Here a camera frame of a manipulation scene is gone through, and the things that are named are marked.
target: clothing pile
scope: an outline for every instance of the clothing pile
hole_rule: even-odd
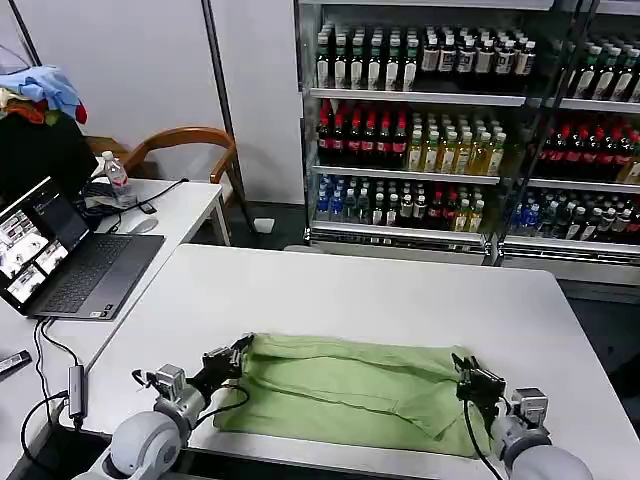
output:
[[[87,121],[87,111],[71,82],[51,65],[0,75],[0,119],[10,113],[35,124],[53,125],[61,113],[79,123]]]

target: white desk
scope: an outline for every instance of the white desk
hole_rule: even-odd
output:
[[[131,179],[131,183],[139,198],[144,199],[160,193],[173,182]],[[116,318],[108,322],[58,320],[49,329],[50,335],[68,345],[85,366],[90,366],[176,247],[189,241],[214,208],[219,207],[221,191],[219,185],[189,182],[178,185],[151,202],[158,210],[154,216],[159,223],[149,234],[164,235],[165,241]],[[122,225],[118,231],[126,233],[144,218],[148,216],[142,211],[131,210],[122,215]],[[114,222],[115,219],[105,220],[99,231],[106,231]],[[42,399],[42,392],[40,380],[34,369],[35,322],[18,315],[1,300],[0,319],[0,357],[5,358],[18,350],[26,349],[33,358],[30,365],[0,381],[0,478],[7,478],[22,456],[22,421],[29,409]],[[45,341],[43,350],[44,372],[50,392],[56,393],[66,389],[68,367],[71,365],[69,356]],[[45,425],[46,413],[43,407],[29,423],[28,439],[33,440]],[[20,468],[17,468],[14,475],[17,475],[19,470]]]
[[[192,375],[202,353],[250,331],[466,346],[506,378],[509,395],[538,387],[550,397],[553,441],[597,480],[640,472],[640,442],[555,279],[518,269],[182,245],[92,369],[85,429],[111,434],[152,408],[155,392],[140,389],[133,369],[171,363]],[[493,478],[477,460],[223,434],[210,422],[190,445],[383,474]]]

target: white wall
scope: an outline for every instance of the white wall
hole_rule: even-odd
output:
[[[293,0],[211,0],[250,200],[304,202]]]
[[[60,66],[89,119],[83,130],[129,148],[180,126],[224,129],[197,0],[17,0],[43,63]],[[166,178],[208,180],[222,149],[166,149]]]

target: beverage refrigerator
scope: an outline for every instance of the beverage refrigerator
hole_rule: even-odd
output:
[[[327,253],[640,285],[640,1],[298,0]]]

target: green cloth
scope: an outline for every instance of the green cloth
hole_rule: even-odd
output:
[[[222,431],[474,456],[451,353],[336,338],[256,335],[245,353],[242,407],[216,415]],[[231,390],[224,404],[244,398]],[[470,408],[483,452],[489,438]]]

